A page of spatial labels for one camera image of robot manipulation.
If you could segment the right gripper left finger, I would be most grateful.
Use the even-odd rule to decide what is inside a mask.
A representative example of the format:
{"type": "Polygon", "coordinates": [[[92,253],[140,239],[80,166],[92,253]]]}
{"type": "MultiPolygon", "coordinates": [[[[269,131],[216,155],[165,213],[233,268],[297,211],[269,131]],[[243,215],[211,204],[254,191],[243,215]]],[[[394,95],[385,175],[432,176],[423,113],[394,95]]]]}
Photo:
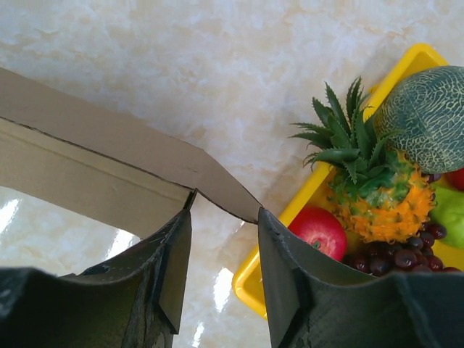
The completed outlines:
{"type": "Polygon", "coordinates": [[[191,214],[81,274],[1,269],[3,347],[171,347],[179,332],[191,214]]]}

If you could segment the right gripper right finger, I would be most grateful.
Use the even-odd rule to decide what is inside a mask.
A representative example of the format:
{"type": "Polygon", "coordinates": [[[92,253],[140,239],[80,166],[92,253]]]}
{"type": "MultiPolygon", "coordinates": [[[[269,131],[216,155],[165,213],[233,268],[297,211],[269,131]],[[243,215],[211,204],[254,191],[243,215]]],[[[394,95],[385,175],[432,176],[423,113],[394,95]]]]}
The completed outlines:
{"type": "Polygon", "coordinates": [[[262,283],[273,347],[461,347],[463,274],[377,278],[319,252],[259,211],[262,283]]]}

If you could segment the red apple near front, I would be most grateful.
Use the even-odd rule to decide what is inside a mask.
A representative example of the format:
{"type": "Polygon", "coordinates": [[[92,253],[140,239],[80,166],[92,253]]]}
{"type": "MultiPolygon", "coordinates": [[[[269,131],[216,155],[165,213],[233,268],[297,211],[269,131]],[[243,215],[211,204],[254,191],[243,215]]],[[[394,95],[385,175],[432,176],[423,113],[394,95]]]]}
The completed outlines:
{"type": "Polygon", "coordinates": [[[288,229],[334,260],[342,261],[347,251],[347,236],[341,223],[332,213],[321,207],[304,207],[288,229]]]}

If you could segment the red apple at back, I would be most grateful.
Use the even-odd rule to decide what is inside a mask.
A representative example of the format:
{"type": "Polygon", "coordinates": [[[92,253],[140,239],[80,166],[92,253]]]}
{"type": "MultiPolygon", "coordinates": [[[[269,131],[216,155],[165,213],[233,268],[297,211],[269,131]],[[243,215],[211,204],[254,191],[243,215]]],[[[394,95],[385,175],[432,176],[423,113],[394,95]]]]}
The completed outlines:
{"type": "Polygon", "coordinates": [[[464,168],[446,173],[445,178],[451,187],[464,191],[464,168]]]}

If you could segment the red apple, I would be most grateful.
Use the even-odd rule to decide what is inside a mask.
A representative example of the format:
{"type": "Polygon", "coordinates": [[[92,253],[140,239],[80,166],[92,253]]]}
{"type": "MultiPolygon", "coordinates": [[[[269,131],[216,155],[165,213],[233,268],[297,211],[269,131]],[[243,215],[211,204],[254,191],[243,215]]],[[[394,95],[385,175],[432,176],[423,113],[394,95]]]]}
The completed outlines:
{"type": "Polygon", "coordinates": [[[347,251],[347,236],[341,223],[332,213],[321,207],[304,207],[288,229],[334,260],[342,261],[347,251]]]}
{"type": "Polygon", "coordinates": [[[464,168],[446,173],[445,178],[451,187],[464,191],[464,168]]]}

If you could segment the dark purple grape bunch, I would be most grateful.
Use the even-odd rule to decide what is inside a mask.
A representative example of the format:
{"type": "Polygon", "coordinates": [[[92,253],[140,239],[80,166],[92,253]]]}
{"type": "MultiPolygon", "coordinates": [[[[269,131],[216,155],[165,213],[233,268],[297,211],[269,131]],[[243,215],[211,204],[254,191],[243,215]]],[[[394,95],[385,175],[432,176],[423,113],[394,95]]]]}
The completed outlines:
{"type": "Polygon", "coordinates": [[[347,227],[359,233],[362,245],[346,254],[342,262],[368,275],[381,277],[392,271],[459,273],[444,265],[432,246],[447,236],[443,225],[431,219],[435,193],[425,178],[414,174],[401,196],[381,190],[372,201],[359,201],[343,214],[347,227]]]}

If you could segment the green apple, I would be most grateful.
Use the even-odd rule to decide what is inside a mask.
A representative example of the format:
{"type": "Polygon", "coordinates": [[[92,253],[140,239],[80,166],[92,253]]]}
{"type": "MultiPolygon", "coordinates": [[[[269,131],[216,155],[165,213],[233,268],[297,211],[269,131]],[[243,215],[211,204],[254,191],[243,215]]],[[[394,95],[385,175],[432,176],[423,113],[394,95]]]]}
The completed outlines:
{"type": "Polygon", "coordinates": [[[433,183],[435,208],[431,219],[447,230],[442,242],[456,249],[463,249],[463,192],[433,183]]]}

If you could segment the green netted melon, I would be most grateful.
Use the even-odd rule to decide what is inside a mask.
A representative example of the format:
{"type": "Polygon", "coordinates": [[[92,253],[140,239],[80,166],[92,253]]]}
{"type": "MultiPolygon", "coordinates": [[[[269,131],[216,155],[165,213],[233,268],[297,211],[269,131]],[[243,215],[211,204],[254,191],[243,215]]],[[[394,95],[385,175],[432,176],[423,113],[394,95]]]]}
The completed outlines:
{"type": "Polygon", "coordinates": [[[463,168],[463,67],[437,66],[407,76],[371,119],[378,135],[398,132],[389,144],[423,172],[463,168]]]}

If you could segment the brown cardboard box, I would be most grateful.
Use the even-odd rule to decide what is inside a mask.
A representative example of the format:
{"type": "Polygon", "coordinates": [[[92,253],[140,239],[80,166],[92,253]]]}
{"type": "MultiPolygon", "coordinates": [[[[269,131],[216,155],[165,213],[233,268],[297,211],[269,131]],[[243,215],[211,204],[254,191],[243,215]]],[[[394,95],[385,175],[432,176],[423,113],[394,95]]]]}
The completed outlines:
{"type": "Polygon", "coordinates": [[[196,194],[256,223],[260,203],[204,150],[1,71],[1,185],[146,238],[196,194]]]}

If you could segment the yellow plastic fruit tray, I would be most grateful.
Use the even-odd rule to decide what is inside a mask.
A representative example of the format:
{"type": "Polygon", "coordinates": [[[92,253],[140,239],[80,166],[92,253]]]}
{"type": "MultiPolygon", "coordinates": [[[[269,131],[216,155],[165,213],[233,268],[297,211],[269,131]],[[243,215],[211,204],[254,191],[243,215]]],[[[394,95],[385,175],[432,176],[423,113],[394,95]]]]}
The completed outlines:
{"type": "MultiPolygon", "coordinates": [[[[368,98],[370,109],[365,112],[364,118],[368,119],[376,111],[393,87],[402,79],[421,70],[447,64],[446,59],[431,45],[427,43],[413,44],[382,81],[370,89],[370,97],[368,98]]],[[[330,193],[327,182],[333,178],[334,174],[333,167],[319,162],[278,219],[284,225],[288,225],[307,205],[333,210],[333,205],[326,197],[330,193]]],[[[463,250],[447,246],[441,241],[437,241],[432,249],[444,265],[463,269],[463,250]]],[[[258,246],[249,253],[236,271],[233,277],[233,290],[245,305],[261,317],[267,317],[258,246]]]]}

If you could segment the toy pineapple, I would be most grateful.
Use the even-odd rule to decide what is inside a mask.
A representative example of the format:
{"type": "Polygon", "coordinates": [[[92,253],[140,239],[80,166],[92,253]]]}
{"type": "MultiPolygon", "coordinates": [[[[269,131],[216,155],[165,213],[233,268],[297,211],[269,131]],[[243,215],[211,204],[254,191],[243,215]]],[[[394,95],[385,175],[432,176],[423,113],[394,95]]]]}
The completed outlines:
{"type": "Polygon", "coordinates": [[[435,206],[434,190],[406,152],[390,145],[399,130],[380,134],[373,118],[364,118],[369,106],[361,78],[349,86],[345,104],[329,85],[325,94],[325,104],[312,98],[319,124],[297,123],[301,132],[294,137],[316,147],[304,165],[324,162],[334,168],[328,199],[335,215],[366,243],[417,237],[435,206]]]}

